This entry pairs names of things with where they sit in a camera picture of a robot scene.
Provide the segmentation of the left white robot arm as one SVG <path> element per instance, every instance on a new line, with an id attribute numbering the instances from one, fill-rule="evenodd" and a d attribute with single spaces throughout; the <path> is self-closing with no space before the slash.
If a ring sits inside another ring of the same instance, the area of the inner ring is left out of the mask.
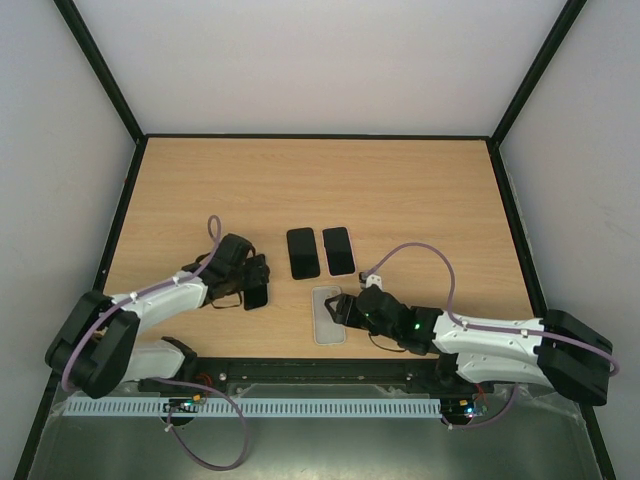
<path id="1" fill-rule="evenodd" d="M 61 386 L 93 399 L 124 382 L 170 379 L 186 354 L 169 340 L 139 347 L 141 333 L 184 312 L 265 286 L 270 269 L 252 243 L 235 234 L 170 278 L 140 291 L 108 296 L 83 294 L 45 353 L 45 363 L 61 376 Z"/>

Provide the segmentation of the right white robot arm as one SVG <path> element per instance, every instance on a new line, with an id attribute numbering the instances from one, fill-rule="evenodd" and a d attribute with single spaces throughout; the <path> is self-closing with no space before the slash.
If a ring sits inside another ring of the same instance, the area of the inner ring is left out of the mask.
<path id="1" fill-rule="evenodd" d="M 467 383 L 528 383 L 581 404 L 607 402 L 612 343 L 567 312 L 513 322 L 457 316 L 409 307 L 376 285 L 357 296 L 329 297 L 323 306 L 338 325 L 383 336 L 415 355 L 443 357 L 436 379 L 447 391 Z"/>

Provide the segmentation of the clear phone case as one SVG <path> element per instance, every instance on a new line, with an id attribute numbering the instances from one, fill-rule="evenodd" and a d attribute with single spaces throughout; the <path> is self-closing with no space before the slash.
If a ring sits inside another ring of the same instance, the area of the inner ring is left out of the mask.
<path id="1" fill-rule="evenodd" d="M 319 346 L 343 344 L 346 332 L 342 325 L 336 324 L 325 306 L 325 301 L 337 295 L 342 290 L 338 286 L 318 286 L 312 289 L 312 318 L 314 342 Z"/>

